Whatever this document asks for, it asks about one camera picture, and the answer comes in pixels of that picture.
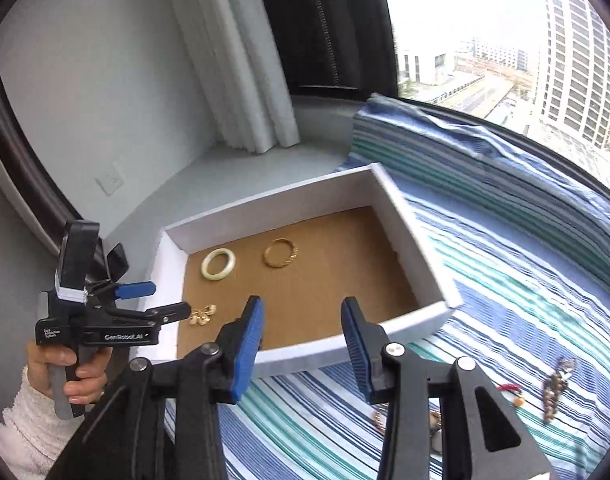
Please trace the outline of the white knit sleeve forearm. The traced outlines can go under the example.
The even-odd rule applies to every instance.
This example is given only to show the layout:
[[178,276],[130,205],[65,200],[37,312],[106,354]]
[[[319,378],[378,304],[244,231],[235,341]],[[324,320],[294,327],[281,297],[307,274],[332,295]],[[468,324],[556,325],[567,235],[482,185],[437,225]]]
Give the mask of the white knit sleeve forearm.
[[2,411],[0,457],[17,479],[44,479],[81,422],[58,418],[53,400],[32,385],[25,366],[20,390]]

